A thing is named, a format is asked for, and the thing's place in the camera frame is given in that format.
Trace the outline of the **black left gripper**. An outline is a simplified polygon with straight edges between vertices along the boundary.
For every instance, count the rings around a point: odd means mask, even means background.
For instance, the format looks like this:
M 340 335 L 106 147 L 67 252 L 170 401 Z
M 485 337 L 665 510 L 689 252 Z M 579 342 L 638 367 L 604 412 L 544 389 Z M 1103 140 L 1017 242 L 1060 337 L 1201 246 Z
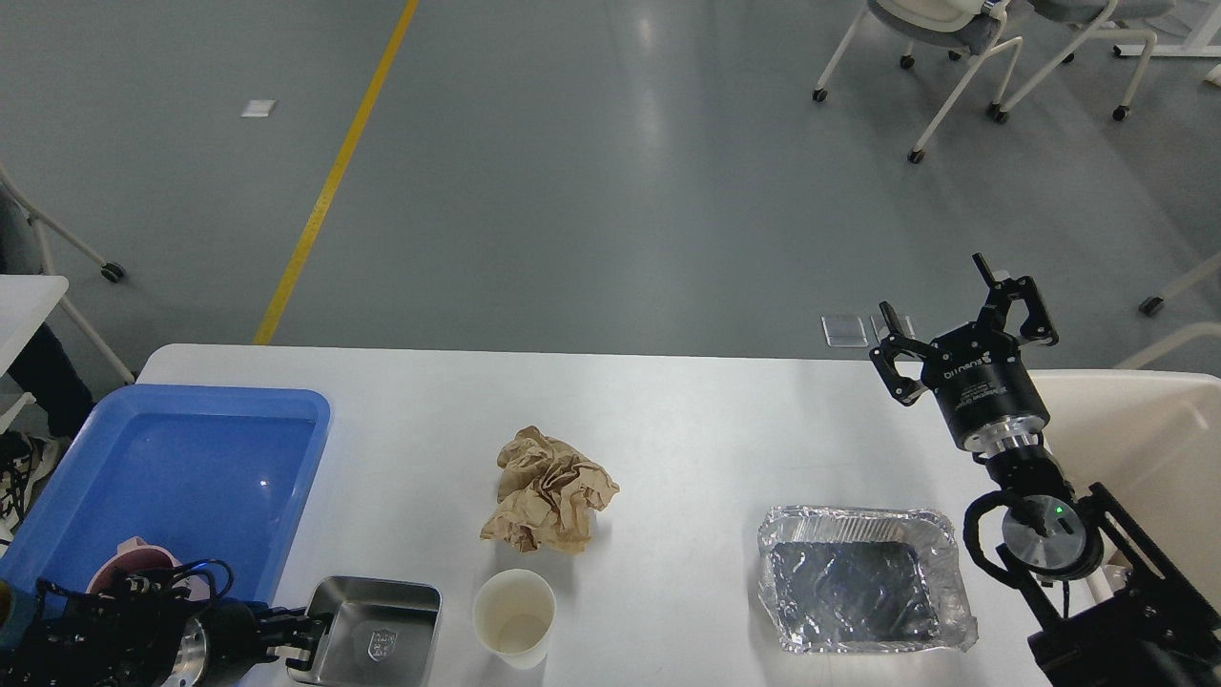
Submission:
M 165 686 L 231 686 L 260 664 L 310 674 L 333 613 L 223 602 L 187 621 Z

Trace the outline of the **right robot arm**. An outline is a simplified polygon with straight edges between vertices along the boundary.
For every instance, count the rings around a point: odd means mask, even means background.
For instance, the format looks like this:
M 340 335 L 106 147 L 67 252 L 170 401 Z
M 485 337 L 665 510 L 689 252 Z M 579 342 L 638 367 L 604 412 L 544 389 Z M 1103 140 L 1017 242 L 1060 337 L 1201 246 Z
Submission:
M 1042 290 L 972 260 L 987 287 L 977 317 L 917 340 L 882 301 L 869 351 L 890 397 L 930 394 L 995 484 L 965 509 L 965 550 L 1033 613 L 1026 644 L 1051 685 L 1216 686 L 1219 613 L 1107 487 L 1077 495 L 1046 445 L 1050 412 L 1021 353 L 1059 340 Z

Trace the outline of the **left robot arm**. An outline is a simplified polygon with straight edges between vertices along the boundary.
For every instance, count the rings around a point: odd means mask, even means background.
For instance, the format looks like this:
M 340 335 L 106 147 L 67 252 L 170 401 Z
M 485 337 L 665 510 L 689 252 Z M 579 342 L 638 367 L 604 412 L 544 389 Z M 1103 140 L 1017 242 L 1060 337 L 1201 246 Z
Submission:
M 234 578 L 219 558 L 114 572 L 95 593 L 38 578 L 2 683 L 233 686 L 263 664 L 311 669 L 333 616 L 241 600 Z

